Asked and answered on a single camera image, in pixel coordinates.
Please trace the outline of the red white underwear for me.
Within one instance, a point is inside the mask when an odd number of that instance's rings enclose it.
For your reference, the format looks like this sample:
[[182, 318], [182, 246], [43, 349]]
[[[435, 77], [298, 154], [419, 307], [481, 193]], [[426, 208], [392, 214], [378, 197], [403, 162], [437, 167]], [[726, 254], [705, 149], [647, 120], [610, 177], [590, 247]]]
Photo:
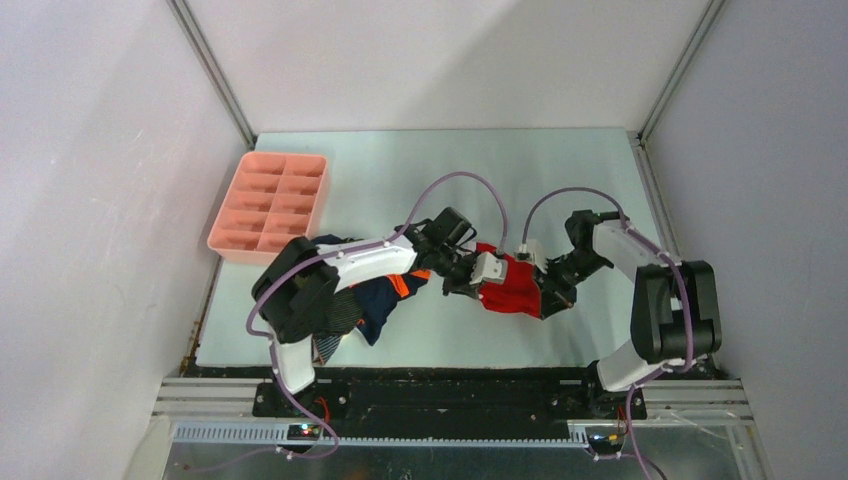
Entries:
[[523, 314], [540, 320], [541, 294], [531, 263], [517, 261], [509, 254], [504, 255], [507, 262], [506, 278], [502, 284], [484, 283], [479, 290], [483, 307], [502, 314]]

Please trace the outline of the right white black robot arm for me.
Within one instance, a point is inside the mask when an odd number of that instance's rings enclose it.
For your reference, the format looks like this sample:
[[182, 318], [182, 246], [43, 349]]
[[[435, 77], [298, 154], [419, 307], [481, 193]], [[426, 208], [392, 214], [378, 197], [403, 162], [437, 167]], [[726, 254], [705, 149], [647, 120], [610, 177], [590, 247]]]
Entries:
[[683, 373], [723, 341], [713, 267], [663, 251], [617, 212], [578, 210], [565, 221], [570, 252], [550, 257], [535, 240], [520, 256], [534, 267], [540, 289], [540, 315], [552, 316], [575, 305], [577, 286], [607, 269], [632, 284], [629, 338], [588, 368], [590, 384], [581, 392], [585, 411], [606, 418], [622, 403], [621, 392], [663, 373]]

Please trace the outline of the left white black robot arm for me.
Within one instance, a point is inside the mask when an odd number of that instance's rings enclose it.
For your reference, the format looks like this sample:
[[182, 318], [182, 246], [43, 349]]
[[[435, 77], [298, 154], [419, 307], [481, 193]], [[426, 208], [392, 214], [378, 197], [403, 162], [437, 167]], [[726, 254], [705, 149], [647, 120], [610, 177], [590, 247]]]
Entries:
[[443, 280], [444, 294], [478, 295], [485, 283], [499, 283], [506, 266], [497, 252], [472, 251], [462, 240], [471, 225], [451, 207], [435, 219], [396, 227], [385, 238], [317, 244], [291, 240], [251, 288], [249, 317], [261, 318], [272, 371], [281, 386], [278, 404], [304, 416], [316, 403], [313, 340], [344, 330], [327, 318], [334, 297], [356, 284], [388, 275], [428, 270]]

